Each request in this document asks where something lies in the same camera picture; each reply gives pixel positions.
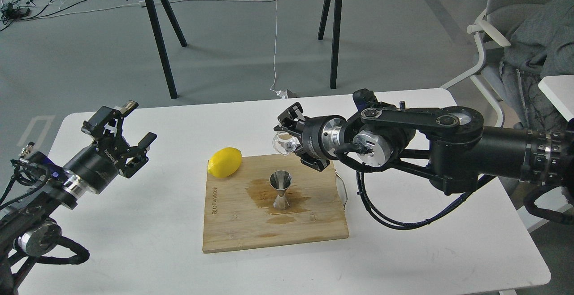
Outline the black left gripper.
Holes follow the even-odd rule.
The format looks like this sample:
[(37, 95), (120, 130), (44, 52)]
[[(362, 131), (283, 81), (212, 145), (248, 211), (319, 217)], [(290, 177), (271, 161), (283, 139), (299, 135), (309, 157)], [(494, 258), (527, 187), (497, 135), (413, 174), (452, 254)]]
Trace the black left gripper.
[[(148, 132), (137, 146), (129, 146), (122, 136), (124, 118), (137, 107), (135, 101), (128, 101), (121, 108), (103, 106), (83, 122), (81, 131), (93, 138), (92, 144), (80, 150), (63, 168), (80, 178), (88, 191), (100, 194), (115, 177), (131, 178), (149, 161), (146, 154), (157, 138), (155, 133)], [(115, 155), (115, 148), (126, 152)]]

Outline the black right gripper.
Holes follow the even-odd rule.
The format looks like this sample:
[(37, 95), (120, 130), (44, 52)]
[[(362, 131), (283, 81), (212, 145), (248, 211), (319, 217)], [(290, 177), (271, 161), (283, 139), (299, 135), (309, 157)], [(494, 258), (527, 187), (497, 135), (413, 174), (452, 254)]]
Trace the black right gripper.
[(335, 150), (344, 143), (343, 127), (347, 124), (341, 116), (304, 117), (299, 102), (285, 109), (278, 116), (275, 132), (287, 132), (291, 136), (301, 136), (305, 149), (296, 151), (300, 162), (318, 172), (336, 160)]

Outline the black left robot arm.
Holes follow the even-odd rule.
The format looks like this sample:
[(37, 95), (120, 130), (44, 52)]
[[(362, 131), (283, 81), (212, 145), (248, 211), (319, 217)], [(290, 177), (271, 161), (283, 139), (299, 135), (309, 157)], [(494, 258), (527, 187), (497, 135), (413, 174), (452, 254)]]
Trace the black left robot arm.
[(148, 162), (147, 152), (156, 134), (146, 134), (136, 146), (122, 136), (124, 119), (138, 107), (101, 107), (82, 126), (93, 141), (64, 166), (57, 166), (28, 143), (17, 159), (1, 197), (1, 293), (16, 295), (35, 264), (79, 265), (89, 252), (62, 235), (51, 218), (59, 207), (74, 209), (90, 191), (101, 193), (117, 176), (131, 178)]

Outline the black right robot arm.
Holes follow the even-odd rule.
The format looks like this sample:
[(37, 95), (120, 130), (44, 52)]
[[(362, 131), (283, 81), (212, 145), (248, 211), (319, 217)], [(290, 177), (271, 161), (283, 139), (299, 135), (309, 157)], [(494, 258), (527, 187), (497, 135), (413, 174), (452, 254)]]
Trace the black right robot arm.
[[(322, 172), (340, 161), (356, 172), (357, 194), (367, 212), (395, 230), (413, 230), (451, 213), (496, 177), (536, 183), (524, 198), (527, 212), (559, 224), (573, 216), (535, 205), (556, 187), (573, 196), (573, 122), (563, 131), (486, 127), (482, 114), (461, 106), (407, 108), (380, 102), (373, 91), (353, 93), (357, 112), (306, 117), (294, 103), (278, 117), (273, 144), (281, 154), (295, 154), (301, 163)], [(367, 195), (365, 173), (397, 169), (429, 179), (445, 195), (458, 198), (436, 216), (416, 223), (390, 219)]]

